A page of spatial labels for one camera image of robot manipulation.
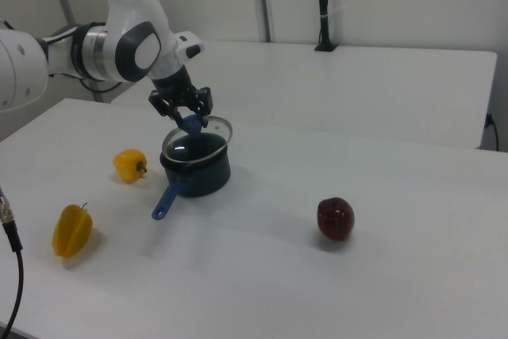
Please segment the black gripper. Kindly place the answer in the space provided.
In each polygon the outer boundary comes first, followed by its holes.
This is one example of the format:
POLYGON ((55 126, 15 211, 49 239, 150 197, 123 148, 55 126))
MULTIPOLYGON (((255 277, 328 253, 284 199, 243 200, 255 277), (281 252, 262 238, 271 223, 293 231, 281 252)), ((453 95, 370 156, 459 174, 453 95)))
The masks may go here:
POLYGON ((211 89, 195 89, 185 66, 176 73, 162 79, 153 79, 156 91, 148 96, 148 101, 162 117, 169 117, 176 125, 183 128, 183 117, 178 107, 189 108, 197 116, 202 127, 207 127, 213 109, 211 89))

